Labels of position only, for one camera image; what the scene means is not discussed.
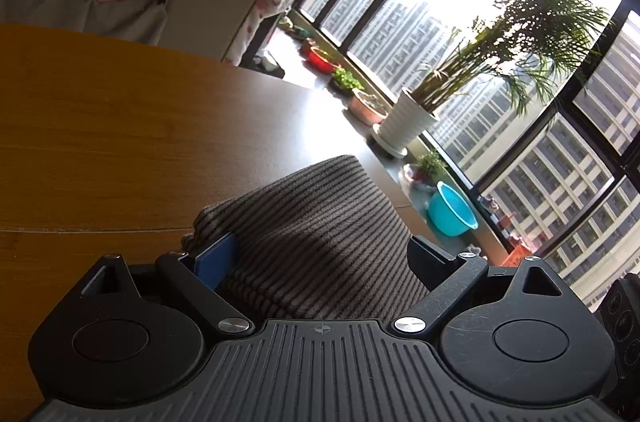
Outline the striped grey white garment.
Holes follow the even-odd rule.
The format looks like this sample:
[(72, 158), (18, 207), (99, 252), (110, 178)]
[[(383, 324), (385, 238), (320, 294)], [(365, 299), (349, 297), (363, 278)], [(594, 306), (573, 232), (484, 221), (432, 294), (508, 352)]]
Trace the striped grey white garment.
[(256, 321), (388, 324), (427, 294), (407, 262), (408, 227), (353, 156), (208, 205), (182, 247), (195, 253), (226, 234), (233, 263), (220, 294)]

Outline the turquoise plastic basin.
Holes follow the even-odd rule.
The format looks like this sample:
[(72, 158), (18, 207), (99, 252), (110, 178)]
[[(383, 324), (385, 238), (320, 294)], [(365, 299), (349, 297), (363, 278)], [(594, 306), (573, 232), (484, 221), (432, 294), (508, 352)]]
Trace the turquoise plastic basin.
[(448, 237), (475, 231), (480, 226), (466, 200), (445, 182), (437, 183), (426, 211), (435, 227)]

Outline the brown rectangular planter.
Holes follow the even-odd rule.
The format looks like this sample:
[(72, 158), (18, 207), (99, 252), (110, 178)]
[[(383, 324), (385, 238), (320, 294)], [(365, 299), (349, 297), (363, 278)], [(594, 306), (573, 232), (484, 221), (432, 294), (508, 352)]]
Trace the brown rectangular planter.
[(352, 116), (368, 127), (382, 123), (387, 117), (382, 101), (377, 96), (359, 89), (352, 89), (348, 110)]

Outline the black white floor appliance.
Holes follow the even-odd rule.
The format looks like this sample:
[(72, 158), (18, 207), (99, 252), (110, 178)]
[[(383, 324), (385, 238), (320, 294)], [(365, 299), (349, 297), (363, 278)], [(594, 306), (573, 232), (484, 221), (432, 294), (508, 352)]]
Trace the black white floor appliance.
[(269, 54), (255, 56), (253, 58), (254, 68), (262, 74), (283, 79), (285, 76), (284, 69)]

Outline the small green leafy plant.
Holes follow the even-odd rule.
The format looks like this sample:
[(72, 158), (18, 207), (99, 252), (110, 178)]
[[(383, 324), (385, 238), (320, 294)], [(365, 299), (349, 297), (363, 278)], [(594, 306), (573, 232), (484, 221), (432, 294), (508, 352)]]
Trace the small green leafy plant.
[(353, 90), (364, 90), (362, 83), (349, 70), (341, 66), (334, 68), (330, 84), (337, 92), (344, 95), (352, 94)]

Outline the red plant basin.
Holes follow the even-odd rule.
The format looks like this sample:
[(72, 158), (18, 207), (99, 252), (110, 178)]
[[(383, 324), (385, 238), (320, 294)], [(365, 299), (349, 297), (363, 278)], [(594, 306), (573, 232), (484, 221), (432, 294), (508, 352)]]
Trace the red plant basin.
[(332, 75), (337, 68), (341, 68), (340, 64), (331, 60), (330, 55), (322, 51), (322, 49), (319, 49), (318, 46), (311, 46), (308, 51), (307, 60), (314, 69), (326, 75)]

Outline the beige chair back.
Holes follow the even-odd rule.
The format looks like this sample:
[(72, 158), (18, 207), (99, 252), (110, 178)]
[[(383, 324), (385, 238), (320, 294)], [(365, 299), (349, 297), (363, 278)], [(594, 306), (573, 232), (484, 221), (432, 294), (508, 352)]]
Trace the beige chair back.
[(166, 0), (161, 48), (222, 60), (257, 0)]

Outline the green palm plant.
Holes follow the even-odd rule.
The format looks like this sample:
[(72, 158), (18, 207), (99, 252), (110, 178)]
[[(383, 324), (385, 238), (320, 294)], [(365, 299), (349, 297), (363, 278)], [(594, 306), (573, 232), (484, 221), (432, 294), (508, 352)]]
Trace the green palm plant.
[(533, 101), (552, 100), (565, 77), (582, 78), (582, 62), (599, 54), (596, 40), (611, 23), (592, 0), (494, 0), (495, 18), (475, 19), (473, 37), (450, 39), (448, 53), (410, 92), (435, 112), (477, 78), (498, 80), (509, 107), (524, 116)]

